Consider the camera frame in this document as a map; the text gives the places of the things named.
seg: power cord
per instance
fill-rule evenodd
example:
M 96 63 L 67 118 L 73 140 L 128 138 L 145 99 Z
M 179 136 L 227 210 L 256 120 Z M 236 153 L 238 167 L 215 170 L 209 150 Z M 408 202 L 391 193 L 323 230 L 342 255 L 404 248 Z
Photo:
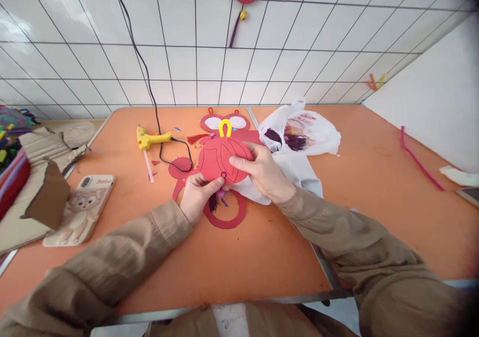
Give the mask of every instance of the power cord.
M 148 67 L 147 67 L 145 61 L 143 60 L 143 57 L 141 56 L 140 52 L 138 51 L 138 47 L 136 46 L 135 39 L 133 38 L 133 29 L 131 28 L 131 20 L 130 20 L 130 15 L 128 14 L 128 10 L 126 10 L 126 6 L 123 3 L 123 0 L 118 0 L 118 1 L 120 2 L 121 6 L 122 6 L 122 8 L 123 8 L 123 10 L 126 14 L 126 18 L 128 20 L 128 26 L 127 26 L 128 27 L 128 33 L 130 34 L 131 42 L 133 43 L 133 47 L 135 48 L 136 53 L 140 57 L 141 62 L 143 63 L 143 65 L 145 67 L 146 77 L 148 79 L 148 89 L 150 90 L 150 95 L 151 95 L 151 98 L 153 99 L 153 103 L 155 105 L 156 123 L 158 124 L 158 135 L 161 135 L 160 120 L 158 119 L 158 107 L 156 105 L 156 100 L 155 100 L 155 97 L 153 95 L 153 91 L 151 90 L 150 73 L 148 72 Z M 190 158 L 190 168 L 188 170 L 182 170 L 177 165 L 175 165 L 173 162 L 168 162 L 168 161 L 163 160 L 163 158 L 161 157 L 161 153 L 163 151 L 163 143 L 160 143 L 160 160 L 163 161 L 163 162 L 166 162 L 167 164 L 175 166 L 178 170 L 180 170 L 182 172 L 191 171 L 191 169 L 193 168 L 193 160 L 191 159 L 190 147 L 188 146 L 188 144 L 185 141 L 177 140 L 174 137 L 172 137 L 171 140 L 173 140 L 175 142 L 181 142 L 181 143 L 184 143 L 186 145 L 186 148 L 188 149 L 188 156 Z

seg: beige sleeve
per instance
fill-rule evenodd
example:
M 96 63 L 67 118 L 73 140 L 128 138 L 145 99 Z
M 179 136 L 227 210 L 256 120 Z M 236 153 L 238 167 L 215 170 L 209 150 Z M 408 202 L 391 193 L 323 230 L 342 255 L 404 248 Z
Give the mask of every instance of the beige sleeve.
M 353 285 L 366 336 L 443 336 L 464 303 L 421 257 L 379 222 L 297 188 L 278 204 L 299 233 L 319 246 Z
M 0 336 L 88 335 L 191 231 L 174 201 L 128 222 L 53 269 L 11 306 Z

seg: cartoon bear phone case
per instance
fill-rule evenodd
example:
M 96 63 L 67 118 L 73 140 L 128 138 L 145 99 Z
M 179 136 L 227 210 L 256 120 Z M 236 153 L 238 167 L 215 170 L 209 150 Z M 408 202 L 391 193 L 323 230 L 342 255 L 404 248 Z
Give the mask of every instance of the cartoon bear phone case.
M 85 176 L 70 195 L 60 227 L 43 239 L 43 245 L 67 247 L 88 241 L 114 183 L 112 175 Z

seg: white tile wall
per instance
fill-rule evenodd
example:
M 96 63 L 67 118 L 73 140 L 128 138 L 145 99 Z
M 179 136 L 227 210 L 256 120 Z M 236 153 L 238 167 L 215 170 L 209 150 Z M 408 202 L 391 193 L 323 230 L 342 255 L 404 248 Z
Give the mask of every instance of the white tile wall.
M 473 0 L 124 0 L 158 104 L 360 103 Z M 228 48 L 241 9 L 233 48 Z M 149 105 L 118 0 L 0 0 L 0 100 L 42 118 Z

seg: pink pipe cleaner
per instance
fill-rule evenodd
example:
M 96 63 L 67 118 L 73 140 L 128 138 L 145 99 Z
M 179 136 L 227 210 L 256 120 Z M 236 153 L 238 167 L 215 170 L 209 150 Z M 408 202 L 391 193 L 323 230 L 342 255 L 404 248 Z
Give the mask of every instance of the pink pipe cleaner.
M 413 158 L 413 160 L 418 164 L 419 168 L 422 170 L 422 172 L 424 172 L 424 174 L 432 181 L 433 184 L 435 184 L 435 186 L 440 189 L 441 191 L 445 191 L 445 188 L 442 187 L 440 185 L 439 182 L 436 181 L 436 179 L 434 177 L 431 176 L 431 174 L 429 172 L 427 172 L 427 170 L 424 168 L 424 166 L 422 165 L 422 163 L 419 162 L 419 160 L 417 159 L 417 157 L 414 155 L 414 153 L 406 146 L 406 140 L 404 138 L 405 136 L 405 133 L 404 133 L 404 129 L 405 127 L 404 126 L 401 126 L 401 145 L 403 146 L 403 148 L 409 152 L 409 154 L 411 155 L 411 157 Z

